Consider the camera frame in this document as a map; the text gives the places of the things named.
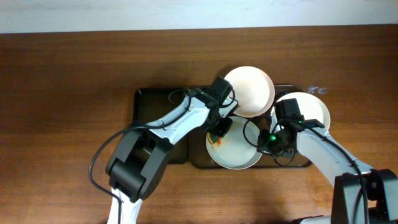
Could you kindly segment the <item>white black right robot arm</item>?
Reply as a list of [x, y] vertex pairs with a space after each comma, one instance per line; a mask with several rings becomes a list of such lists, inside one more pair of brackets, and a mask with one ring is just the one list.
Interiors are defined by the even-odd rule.
[[397, 175], [375, 169], [338, 144], [316, 119], [277, 122], [262, 130], [257, 151], [273, 157], [301, 154], [333, 186], [330, 215], [298, 218], [295, 223], [397, 223]]

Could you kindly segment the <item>yellow green sponge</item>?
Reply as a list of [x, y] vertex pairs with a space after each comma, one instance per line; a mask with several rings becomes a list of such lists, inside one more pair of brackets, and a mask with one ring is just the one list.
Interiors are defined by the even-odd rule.
[[221, 137], [217, 136], [217, 135], [213, 135], [210, 133], [206, 134], [207, 140], [211, 145], [216, 144], [217, 146], [221, 145]]

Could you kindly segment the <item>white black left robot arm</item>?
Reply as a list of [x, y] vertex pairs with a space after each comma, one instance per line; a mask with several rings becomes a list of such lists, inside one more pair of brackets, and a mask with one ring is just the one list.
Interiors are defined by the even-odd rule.
[[174, 146], [202, 128], [222, 138], [231, 126], [227, 115], [238, 106], [232, 87], [185, 90], [181, 103], [162, 118], [132, 123], [121, 137], [105, 172], [113, 198], [108, 223], [135, 223], [142, 202], [156, 189]]

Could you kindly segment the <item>white plate front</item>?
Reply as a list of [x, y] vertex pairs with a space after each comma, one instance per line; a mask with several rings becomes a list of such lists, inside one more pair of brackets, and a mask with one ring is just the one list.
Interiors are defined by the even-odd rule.
[[247, 169], [253, 166], [262, 156], [256, 151], [256, 146], [250, 145], [244, 138], [255, 143], [259, 136], [259, 128], [249, 122], [243, 131], [247, 119], [239, 116], [232, 116], [233, 123], [228, 133], [221, 138], [221, 145], [210, 145], [206, 138], [206, 148], [212, 159], [224, 168], [232, 170]]

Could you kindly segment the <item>pink white plate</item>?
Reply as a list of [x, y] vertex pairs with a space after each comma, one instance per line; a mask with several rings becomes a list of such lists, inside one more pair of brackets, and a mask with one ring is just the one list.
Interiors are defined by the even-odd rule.
[[232, 69], [224, 78], [235, 91], [237, 116], [252, 118], [271, 108], [275, 98], [274, 84], [269, 75], [259, 68], [242, 66]]

